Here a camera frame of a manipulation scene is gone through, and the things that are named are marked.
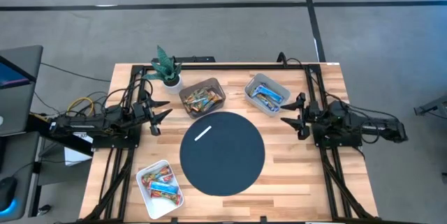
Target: white stick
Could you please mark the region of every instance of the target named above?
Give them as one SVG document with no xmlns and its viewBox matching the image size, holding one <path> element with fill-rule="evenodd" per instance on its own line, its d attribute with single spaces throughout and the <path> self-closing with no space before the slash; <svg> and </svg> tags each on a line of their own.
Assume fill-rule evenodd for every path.
<svg viewBox="0 0 447 224">
<path fill-rule="evenodd" d="M 208 126 L 201 134 L 199 134 L 194 140 L 197 141 L 200 139 L 207 131 L 211 129 L 211 126 Z"/>
</svg>

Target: wooden table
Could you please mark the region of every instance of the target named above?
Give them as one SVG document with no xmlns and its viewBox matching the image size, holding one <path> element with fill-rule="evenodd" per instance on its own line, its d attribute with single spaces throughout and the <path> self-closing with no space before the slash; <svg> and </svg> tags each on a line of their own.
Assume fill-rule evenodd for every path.
<svg viewBox="0 0 447 224">
<path fill-rule="evenodd" d="M 125 88 L 129 84 L 131 64 L 116 64 L 110 91 Z M 321 64 L 327 92 L 347 101 L 342 70 L 338 64 Z M 300 92 L 309 97 L 305 73 L 302 70 L 183 70 L 184 86 L 215 77 L 220 82 L 226 102 L 219 111 L 234 112 L 246 117 L 259 130 L 265 145 L 265 163 L 256 182 L 245 191 L 228 197 L 209 196 L 195 189 L 183 174 L 179 161 L 179 149 L 183 135 L 194 122 L 184 111 L 178 95 L 166 94 L 161 81 L 153 81 L 154 100 L 169 100 L 170 104 L 158 108 L 174 110 L 160 125 L 162 134 L 152 136 L 149 124 L 142 126 L 140 146 L 135 150 L 131 171 L 131 187 L 127 198 L 125 222 L 152 221 L 135 180 L 137 171 L 166 159 L 173 167 L 175 176 L 185 196 L 182 207 L 157 221 L 330 221 L 328 197 L 323 178 L 319 150 L 313 137 L 298 140 L 296 132 L 279 120 L 280 117 L 296 117 L 297 112 L 283 111 L 270 118 L 244 99 L 244 86 L 257 73 L 263 73 L 286 87 L 291 93 L 289 102 Z M 111 96 L 108 105 L 119 102 L 122 94 Z M 109 149 L 95 152 L 80 218 L 92 211 L 98 203 Z M 372 189 L 363 157 L 350 147 L 339 148 L 346 185 L 361 205 L 372 215 L 377 215 Z M 334 186 L 339 216 L 343 215 L 338 188 Z M 119 194 L 117 191 L 112 217 L 117 215 Z"/>
</svg>

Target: green plant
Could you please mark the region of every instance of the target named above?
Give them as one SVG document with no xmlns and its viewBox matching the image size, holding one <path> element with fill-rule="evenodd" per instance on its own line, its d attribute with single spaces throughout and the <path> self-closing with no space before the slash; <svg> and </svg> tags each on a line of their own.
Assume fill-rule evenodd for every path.
<svg viewBox="0 0 447 224">
<path fill-rule="evenodd" d="M 151 62 L 156 72 L 153 74 L 146 74 L 143 78 L 148 80 L 161 80 L 166 85 L 176 85 L 180 71 L 182 70 L 182 63 L 175 65 L 174 59 L 168 57 L 166 52 L 158 45 L 156 46 L 156 51 L 159 56 L 160 64 Z"/>
</svg>

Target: gray container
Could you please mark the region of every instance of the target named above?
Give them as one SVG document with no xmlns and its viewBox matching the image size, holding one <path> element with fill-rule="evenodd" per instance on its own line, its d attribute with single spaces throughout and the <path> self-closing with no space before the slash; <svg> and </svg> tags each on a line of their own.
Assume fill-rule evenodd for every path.
<svg viewBox="0 0 447 224">
<path fill-rule="evenodd" d="M 287 102 L 288 98 L 290 98 L 291 93 L 288 89 L 282 87 L 281 85 L 279 85 L 277 82 L 271 80 L 268 76 L 264 75 L 264 74 L 256 74 L 253 79 L 245 86 L 244 88 L 244 92 L 245 92 L 245 99 L 247 101 L 249 101 L 252 105 L 254 105 L 255 107 L 257 107 L 258 109 L 260 109 L 262 112 L 266 113 L 268 116 L 270 117 L 274 117 L 276 116 L 278 112 L 272 112 L 270 111 L 264 104 L 262 104 L 262 102 L 259 101 L 259 99 L 257 98 L 250 98 L 249 96 L 249 92 L 257 87 L 258 85 L 260 85 L 261 83 L 265 83 L 269 89 L 271 89 L 272 91 L 276 92 L 277 94 L 281 95 L 284 97 L 282 103 L 276 103 L 273 101 L 273 103 L 275 105 L 281 106 L 284 103 Z"/>
<path fill-rule="evenodd" d="M 201 117 L 203 115 L 206 115 L 212 111 L 215 111 L 217 109 L 220 109 L 224 106 L 225 100 L 226 100 L 226 96 L 225 93 L 221 87 L 221 85 L 219 84 L 219 81 L 217 81 L 217 79 L 215 79 L 214 77 L 207 79 L 205 81 L 199 82 L 193 86 L 187 87 L 183 90 L 181 90 L 179 92 L 179 96 L 180 96 L 180 100 L 182 101 L 182 104 L 184 103 L 184 101 L 186 100 L 186 98 L 189 97 L 189 95 L 191 95 L 195 90 L 198 90 L 200 88 L 203 87 L 211 87 L 211 89 L 216 92 L 217 94 L 220 95 L 220 97 L 222 97 L 222 102 L 213 105 L 208 111 L 206 112 L 194 112 L 194 111 L 190 111 L 188 112 L 186 110 L 186 108 L 184 109 L 186 111 L 186 113 L 192 118 L 192 119 L 197 119 L 198 117 Z"/>
</svg>

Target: black round mat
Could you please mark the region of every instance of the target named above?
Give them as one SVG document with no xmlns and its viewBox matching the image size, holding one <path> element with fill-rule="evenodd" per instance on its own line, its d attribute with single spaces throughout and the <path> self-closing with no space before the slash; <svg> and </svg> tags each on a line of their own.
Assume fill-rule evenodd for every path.
<svg viewBox="0 0 447 224">
<path fill-rule="evenodd" d="M 211 126 L 200 139 L 195 139 Z M 234 195 L 251 186 L 264 166 L 264 143 L 244 117 L 215 112 L 192 124 L 182 140 L 180 163 L 189 182 L 208 195 Z"/>
</svg>

